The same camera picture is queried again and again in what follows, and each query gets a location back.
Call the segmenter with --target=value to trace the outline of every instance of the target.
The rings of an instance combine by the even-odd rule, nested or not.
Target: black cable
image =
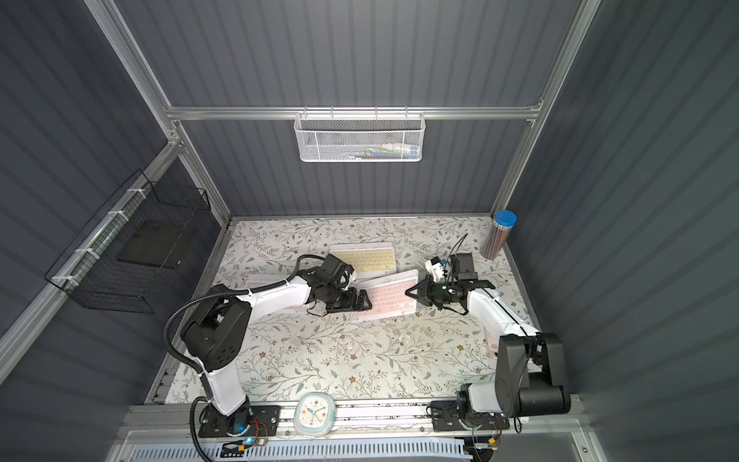
[[[297,274],[298,274],[298,271],[300,271],[300,262],[301,262],[301,261],[302,261],[303,259],[306,259],[306,258],[315,258],[315,259],[317,259],[317,260],[321,260],[322,262],[326,260],[326,259],[325,259],[324,257],[320,257],[319,255],[313,255],[313,254],[302,254],[302,255],[301,255],[300,257],[298,257],[298,259],[297,259],[297,260],[295,260],[295,268],[293,269],[293,272],[292,272],[292,273],[290,273],[290,275],[289,275],[289,276],[288,276],[288,277],[287,277],[287,278],[285,279],[286,281],[290,282],[290,281],[292,281],[292,280],[293,280],[293,278],[294,278],[295,276],[297,276]]]
[[[310,308],[306,308],[305,309],[305,312],[308,313],[308,314],[310,314],[310,315],[313,315],[315,317],[318,317],[318,318],[324,318],[324,317],[326,317],[328,315],[328,311],[326,311],[326,313],[323,313],[323,314],[315,314],[315,313],[311,313],[310,312],[310,310],[312,310],[313,308],[316,307],[316,303],[318,303],[318,302],[317,301],[316,302],[313,302],[313,306],[310,307]]]
[[[460,238],[460,239],[459,239],[459,240],[457,241],[457,243],[456,243],[456,244],[454,244],[454,245],[452,246],[452,249],[451,249],[451,250],[449,251],[449,255],[447,256],[447,258],[446,258],[446,260],[445,260],[445,261],[446,261],[446,263],[444,263],[444,268],[443,268],[443,269],[444,269],[444,281],[445,281],[445,282],[449,282],[449,279],[447,278],[446,266],[447,266],[447,265],[451,266],[451,264],[449,263],[449,260],[450,260],[450,259],[452,258],[452,254],[454,253],[454,249],[455,249],[455,248],[456,248],[457,246],[461,245],[461,244],[462,244],[462,242],[464,242],[464,239],[465,239],[465,238],[467,237],[467,234],[469,234],[469,233],[465,233],[465,235],[464,235],[464,236],[462,236],[462,237],[461,237],[461,238]]]
[[[173,358],[175,358],[179,362],[182,362],[192,367],[192,369],[198,375],[202,373],[202,367],[198,363],[193,361],[192,359],[188,358],[187,356],[177,351],[177,348],[175,348],[172,345],[172,342],[169,340],[169,331],[171,329],[172,323],[180,315],[180,313],[182,313],[184,310],[191,307],[192,305],[202,302],[203,300],[216,299],[219,297],[227,297],[227,296],[248,295],[249,293],[259,293],[259,292],[269,291],[270,289],[274,289],[277,287],[281,287],[287,284],[290,280],[292,280],[295,277],[295,275],[298,273],[298,270],[300,268],[300,262],[306,258],[315,258],[321,261],[325,260],[324,257],[320,257],[318,255],[303,254],[300,257],[298,257],[298,259],[295,262],[295,268],[293,269],[293,272],[287,278],[285,278],[285,280],[273,282],[272,284],[263,285],[263,286],[253,288],[253,289],[242,289],[240,291],[223,291],[223,292],[207,293],[206,295],[203,295],[196,299],[192,299],[191,301],[184,304],[179,310],[175,311],[172,314],[172,316],[169,317],[169,319],[167,319],[166,323],[164,323],[164,331],[163,331],[162,337],[164,340],[164,348],[167,349],[167,353],[169,353]]]
[[[460,313],[459,311],[455,310],[455,309],[454,309],[454,308],[452,308],[452,307],[448,307],[448,306],[444,306],[444,305],[441,305],[441,307],[442,307],[442,308],[443,308],[444,310],[454,311],[454,312],[455,312],[456,314],[458,314],[458,315],[460,315],[460,316],[467,316],[467,315],[466,315],[465,313]]]
[[[499,306],[499,307],[500,307],[500,308],[501,308],[501,309],[502,309],[503,311],[505,311],[505,314],[507,314],[507,315],[508,315],[508,316],[509,316],[509,317],[510,317],[511,319],[513,319],[513,322],[515,322],[515,323],[516,323],[516,324],[518,325],[518,328],[519,328],[519,329],[521,330],[521,332],[523,332],[523,336],[524,336],[524,337],[529,337],[529,335],[528,335],[528,334],[526,333],[526,330],[525,330],[525,329],[523,328],[523,326],[521,325],[521,323],[520,323],[520,322],[518,322],[518,321],[516,320],[516,318],[514,318],[514,316],[513,316],[512,314],[510,314],[510,313],[508,312],[508,310],[506,310],[506,309],[505,309],[505,307],[503,306],[503,304],[502,304],[502,303],[500,303],[500,302],[498,302],[498,301],[497,301],[497,300],[496,300],[496,299],[495,299],[495,298],[494,298],[494,297],[493,297],[493,296],[492,296],[492,295],[490,294],[490,292],[488,292],[488,290],[487,290],[487,289],[483,288],[483,290],[485,291],[485,293],[487,293],[487,294],[488,294],[488,296],[489,296],[489,297],[490,297],[490,298],[491,298],[491,299],[492,299],[492,300],[493,300],[494,302],[496,302],[496,303],[498,304],[498,306]],[[524,373],[524,372],[526,372],[526,371],[528,370],[528,362],[529,362],[529,360],[531,360],[531,358],[533,358],[533,357],[534,357],[534,351],[536,350],[536,348],[537,348],[537,341],[536,341],[536,334],[534,334],[534,346],[528,349],[528,355],[526,356],[526,363],[524,364],[524,366],[523,366],[523,369],[521,369],[521,375],[520,375],[520,376],[519,376],[519,378],[518,378],[518,386],[517,386],[516,388],[517,388],[517,389],[519,389],[519,390],[520,390],[520,388],[521,388],[521,381],[523,380],[523,373]],[[520,418],[518,418],[518,417],[514,417],[514,418],[513,418],[513,428],[514,428],[514,429],[516,430],[516,433],[521,433],[521,429],[522,429],[522,424],[521,424],[521,419],[520,419]]]
[[[192,404],[190,405],[190,436],[192,437],[192,444],[195,446],[195,451],[200,458],[205,462],[213,462],[213,459],[208,457],[205,451],[202,450],[202,447],[200,447],[200,442],[197,440],[197,432],[195,432],[195,407],[197,407],[199,402],[207,403],[208,400],[205,396],[198,396],[194,401],[192,401]]]
[[[300,257],[298,257],[298,259],[295,261],[295,268],[293,269],[293,272],[287,278],[285,278],[285,280],[273,282],[272,284],[263,285],[261,287],[257,287],[254,289],[242,289],[240,291],[222,291],[222,292],[207,293],[206,295],[203,295],[196,299],[192,299],[189,302],[185,303],[179,310],[175,311],[172,314],[172,316],[169,317],[169,319],[167,319],[167,322],[164,323],[164,330],[162,332],[162,337],[164,340],[164,348],[167,350],[167,353],[169,353],[173,358],[175,358],[179,362],[187,364],[189,367],[191,367],[195,371],[197,375],[200,375],[202,373],[202,367],[198,363],[193,361],[192,359],[188,358],[187,356],[177,351],[177,348],[175,348],[174,345],[172,345],[172,342],[169,340],[169,331],[171,329],[172,323],[180,315],[180,313],[182,313],[184,310],[188,309],[192,305],[202,302],[203,300],[216,299],[220,297],[248,295],[249,293],[259,293],[259,292],[268,291],[273,288],[281,287],[287,284],[289,281],[291,281],[298,274],[298,271],[300,270],[300,262],[306,258],[314,258],[314,259],[319,259],[321,261],[325,260],[324,257],[320,257],[318,255],[303,254]],[[205,462],[213,462],[203,452],[202,447],[200,447],[200,443],[197,440],[197,433],[195,432],[195,407],[197,406],[197,403],[199,402],[207,403],[208,399],[205,396],[198,396],[192,402],[192,405],[190,406],[190,434],[192,435],[192,442],[193,442],[193,445],[195,445],[195,450],[197,451],[197,454]]]
[[[439,406],[432,406],[431,404],[429,404],[428,406],[426,406],[426,415],[429,416],[429,417],[433,417],[433,415],[429,414],[429,409],[434,409],[434,410],[437,410],[437,411],[444,412],[447,409],[454,409],[454,410],[457,409],[457,405],[456,404],[450,404],[449,406],[439,407]],[[455,411],[455,412],[452,412],[451,414],[452,414],[452,417],[454,417],[454,414],[456,414],[457,415],[457,418],[459,418],[459,413],[458,412]]]
[[[449,251],[449,256],[450,256],[450,257],[452,256],[452,253],[454,253],[454,248],[455,248],[455,247],[459,247],[459,248],[457,249],[457,251],[459,251],[459,250],[460,250],[460,248],[462,248],[462,242],[464,242],[464,239],[465,239],[465,238],[467,237],[467,234],[469,234],[469,233],[465,233],[465,235],[464,235],[464,236],[462,236],[462,237],[461,237],[461,238],[460,238],[460,239],[459,239],[459,240],[457,241],[457,243],[456,243],[456,244],[454,244],[454,245],[452,246],[452,249],[451,249],[451,250]]]
[[[216,299],[216,298],[224,297],[224,296],[247,295],[249,294],[249,292],[250,292],[249,289],[243,289],[240,291],[223,291],[223,292],[207,293],[204,296],[198,297],[184,304],[179,310],[175,311],[172,314],[172,316],[169,317],[169,319],[167,319],[167,322],[164,323],[164,331],[163,331],[162,337],[164,340],[164,348],[167,349],[167,353],[172,355],[172,357],[174,357],[179,362],[185,363],[188,366],[192,367],[193,370],[198,375],[202,373],[202,367],[198,363],[193,361],[192,359],[188,358],[187,356],[177,351],[177,348],[175,348],[174,345],[172,345],[172,342],[169,340],[169,331],[171,329],[172,323],[180,315],[180,313],[182,313],[184,310],[191,307],[192,305],[195,305],[196,303],[202,302],[203,300]]]

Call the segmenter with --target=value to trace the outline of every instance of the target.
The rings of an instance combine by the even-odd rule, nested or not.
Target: white mesh basket
[[[426,121],[402,118],[295,117],[300,159],[305,162],[418,162]]]

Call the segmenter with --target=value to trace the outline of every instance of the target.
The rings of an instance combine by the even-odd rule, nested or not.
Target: wire rack
[[[210,209],[202,189],[147,181],[108,212],[107,226],[89,246],[74,250],[71,270],[59,274],[57,262],[46,280],[85,308],[154,313]]]
[[[298,114],[295,135],[305,162],[418,162],[426,121],[405,118],[311,118]]]

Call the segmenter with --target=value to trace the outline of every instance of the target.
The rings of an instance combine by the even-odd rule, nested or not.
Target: black wire basket
[[[153,314],[210,210],[202,189],[147,181],[108,213],[89,246],[72,252],[72,263],[59,258],[45,279],[85,308]]]

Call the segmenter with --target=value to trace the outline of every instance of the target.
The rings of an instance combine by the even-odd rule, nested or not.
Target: alarm clock
[[[295,431],[305,436],[326,435],[336,420],[336,405],[329,395],[308,393],[298,401],[293,417]]]

